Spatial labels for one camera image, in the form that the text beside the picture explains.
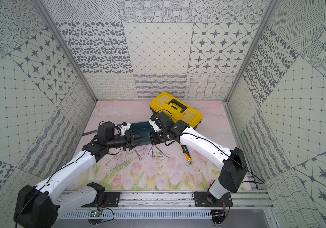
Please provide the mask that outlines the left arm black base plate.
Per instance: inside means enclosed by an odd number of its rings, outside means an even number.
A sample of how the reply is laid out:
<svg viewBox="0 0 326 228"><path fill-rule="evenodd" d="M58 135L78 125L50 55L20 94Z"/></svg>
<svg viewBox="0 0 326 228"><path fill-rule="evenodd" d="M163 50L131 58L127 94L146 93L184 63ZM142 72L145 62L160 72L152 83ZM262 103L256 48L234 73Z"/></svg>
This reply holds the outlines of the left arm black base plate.
<svg viewBox="0 0 326 228"><path fill-rule="evenodd" d="M97 207L117 208L121 192L105 192L103 199L96 203Z"/></svg>

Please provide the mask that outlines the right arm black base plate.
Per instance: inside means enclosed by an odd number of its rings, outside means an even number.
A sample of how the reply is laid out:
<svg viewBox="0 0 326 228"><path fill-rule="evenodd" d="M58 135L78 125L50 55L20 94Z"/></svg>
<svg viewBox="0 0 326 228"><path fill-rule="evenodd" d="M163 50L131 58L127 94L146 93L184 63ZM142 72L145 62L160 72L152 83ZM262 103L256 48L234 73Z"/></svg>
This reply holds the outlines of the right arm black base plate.
<svg viewBox="0 0 326 228"><path fill-rule="evenodd" d="M232 198L229 192L223 195L221 199L209 195L209 192L194 192L192 198L195 207L232 207Z"/></svg>

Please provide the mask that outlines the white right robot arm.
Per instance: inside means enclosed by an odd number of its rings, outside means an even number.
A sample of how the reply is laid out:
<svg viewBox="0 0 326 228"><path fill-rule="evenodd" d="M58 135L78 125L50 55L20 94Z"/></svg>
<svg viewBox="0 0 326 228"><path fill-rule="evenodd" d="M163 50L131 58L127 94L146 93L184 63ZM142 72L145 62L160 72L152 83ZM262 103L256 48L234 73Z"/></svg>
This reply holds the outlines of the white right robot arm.
<svg viewBox="0 0 326 228"><path fill-rule="evenodd" d="M154 129L150 132L151 144L164 143L169 146L168 141L178 142L196 150L220 169L218 179L213 181L207 191L207 200L212 204L225 194L238 191L247 174L242 150L221 146L199 134L188 123L182 120L173 121L164 112L151 116L149 123Z"/></svg>

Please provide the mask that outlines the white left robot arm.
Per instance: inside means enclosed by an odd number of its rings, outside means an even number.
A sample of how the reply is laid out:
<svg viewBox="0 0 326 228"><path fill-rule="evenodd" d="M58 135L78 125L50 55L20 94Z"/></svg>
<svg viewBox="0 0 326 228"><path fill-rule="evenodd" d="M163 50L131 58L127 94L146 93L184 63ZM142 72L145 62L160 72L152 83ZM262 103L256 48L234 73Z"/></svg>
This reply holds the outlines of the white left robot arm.
<svg viewBox="0 0 326 228"><path fill-rule="evenodd" d="M107 202L105 187L91 182L68 196L61 193L84 171L98 163L109 150L131 150L144 135L131 130L128 123L115 125L103 121L97 134L71 161L35 186L26 185L17 197L14 222L24 228L50 228L65 214L85 205L96 207Z"/></svg>

